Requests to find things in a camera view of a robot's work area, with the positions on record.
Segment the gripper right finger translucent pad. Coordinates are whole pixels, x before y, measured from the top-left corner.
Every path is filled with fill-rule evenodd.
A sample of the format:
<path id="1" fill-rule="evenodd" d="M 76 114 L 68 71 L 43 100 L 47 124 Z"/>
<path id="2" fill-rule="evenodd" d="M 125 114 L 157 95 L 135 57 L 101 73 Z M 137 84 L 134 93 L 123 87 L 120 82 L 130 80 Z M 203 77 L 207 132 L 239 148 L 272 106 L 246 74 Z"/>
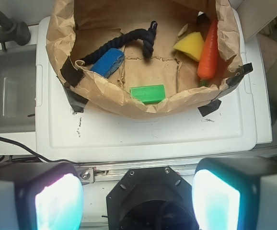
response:
<path id="1" fill-rule="evenodd" d="M 203 158 L 192 201 L 203 230 L 277 230 L 277 156 Z"/>

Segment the gripper left finger translucent pad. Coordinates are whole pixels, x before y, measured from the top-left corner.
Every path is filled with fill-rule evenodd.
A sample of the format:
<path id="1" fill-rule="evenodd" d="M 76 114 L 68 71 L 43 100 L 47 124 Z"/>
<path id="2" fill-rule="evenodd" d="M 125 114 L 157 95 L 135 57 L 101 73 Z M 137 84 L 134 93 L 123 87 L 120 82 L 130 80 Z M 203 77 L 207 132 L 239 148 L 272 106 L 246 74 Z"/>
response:
<path id="1" fill-rule="evenodd" d="M 0 163 L 0 230 L 77 230 L 83 200 L 70 163 Z"/>

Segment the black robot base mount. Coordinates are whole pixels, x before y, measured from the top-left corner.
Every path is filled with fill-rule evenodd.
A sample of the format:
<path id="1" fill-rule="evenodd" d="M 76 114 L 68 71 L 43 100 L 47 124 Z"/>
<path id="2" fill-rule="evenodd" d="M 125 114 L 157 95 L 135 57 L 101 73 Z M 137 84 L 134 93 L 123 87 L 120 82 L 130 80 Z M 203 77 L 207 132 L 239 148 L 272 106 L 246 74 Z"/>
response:
<path id="1" fill-rule="evenodd" d="M 111 230 L 197 230 L 192 186 L 168 166 L 130 169 L 106 197 Z"/>

